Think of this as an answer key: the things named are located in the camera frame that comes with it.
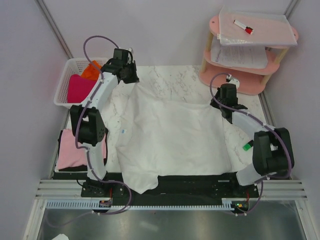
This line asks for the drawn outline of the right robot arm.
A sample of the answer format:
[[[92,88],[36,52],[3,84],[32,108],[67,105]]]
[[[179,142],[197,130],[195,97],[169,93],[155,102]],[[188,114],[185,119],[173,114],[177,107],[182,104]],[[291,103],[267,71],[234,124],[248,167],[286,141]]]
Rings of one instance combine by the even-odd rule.
[[[295,165],[289,131],[264,124],[250,114],[248,108],[238,103],[234,84],[222,84],[212,97],[210,105],[219,109],[230,124],[240,128],[253,141],[252,163],[236,173],[236,180],[229,184],[235,197],[242,196],[247,186],[262,178],[288,178]]]

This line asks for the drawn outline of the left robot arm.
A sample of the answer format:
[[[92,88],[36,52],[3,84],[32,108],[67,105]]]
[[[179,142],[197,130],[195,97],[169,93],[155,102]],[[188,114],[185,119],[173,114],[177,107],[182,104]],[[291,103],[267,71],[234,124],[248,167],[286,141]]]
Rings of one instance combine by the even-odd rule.
[[[135,84],[140,80],[131,48],[115,48],[113,57],[102,67],[96,64],[93,67],[99,71],[99,78],[88,96],[81,103],[71,106],[70,119],[75,147],[84,150],[86,156],[87,177],[95,181],[92,191],[104,197],[109,193],[110,185],[103,180],[107,170],[102,143],[107,138],[107,129],[101,115],[102,109],[120,82]]]

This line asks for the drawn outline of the white t shirt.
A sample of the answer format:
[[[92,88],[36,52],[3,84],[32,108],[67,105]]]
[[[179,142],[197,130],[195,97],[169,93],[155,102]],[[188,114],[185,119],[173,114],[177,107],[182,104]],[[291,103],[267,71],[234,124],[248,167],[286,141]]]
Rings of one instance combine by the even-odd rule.
[[[124,183],[142,194],[163,176],[208,176],[232,169],[221,112],[209,104],[156,97],[136,84],[116,143]]]

